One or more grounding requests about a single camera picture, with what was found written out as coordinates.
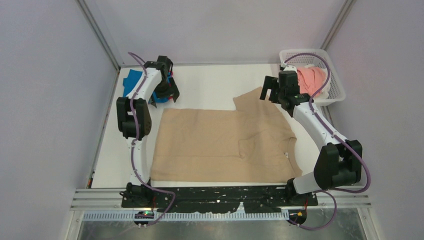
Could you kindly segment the beige t shirt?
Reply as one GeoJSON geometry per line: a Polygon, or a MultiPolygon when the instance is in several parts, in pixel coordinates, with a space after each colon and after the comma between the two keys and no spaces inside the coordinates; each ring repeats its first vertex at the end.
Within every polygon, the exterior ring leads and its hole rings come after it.
{"type": "Polygon", "coordinates": [[[262,88],[233,99],[235,110],[163,111],[150,177],[170,182],[285,183],[300,177],[297,138],[262,88]]]}

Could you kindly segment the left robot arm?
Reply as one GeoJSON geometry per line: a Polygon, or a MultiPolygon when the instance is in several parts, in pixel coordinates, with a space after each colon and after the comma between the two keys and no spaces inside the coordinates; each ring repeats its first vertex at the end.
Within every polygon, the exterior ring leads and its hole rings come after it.
{"type": "Polygon", "coordinates": [[[176,101],[180,96],[173,79],[173,62],[160,55],[155,61],[145,61],[137,54],[129,55],[139,63],[139,70],[130,69],[123,79],[123,95],[116,100],[117,127],[125,138],[132,173],[126,189],[120,193],[124,202],[141,207],[153,204],[156,194],[163,194],[174,201],[176,194],[151,186],[147,167],[147,136],[153,121],[149,105],[176,101]]]}

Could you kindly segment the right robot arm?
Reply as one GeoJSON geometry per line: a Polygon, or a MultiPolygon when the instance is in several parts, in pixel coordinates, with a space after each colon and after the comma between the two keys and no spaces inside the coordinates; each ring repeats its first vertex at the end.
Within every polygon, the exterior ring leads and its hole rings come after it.
{"type": "Polygon", "coordinates": [[[259,98],[281,105],[303,126],[320,150],[312,172],[287,181],[284,196],[288,203],[299,205],[307,194],[334,190],[361,180],[362,145],[339,135],[317,111],[310,95],[300,92],[295,70],[282,70],[277,77],[266,76],[259,98]]]}

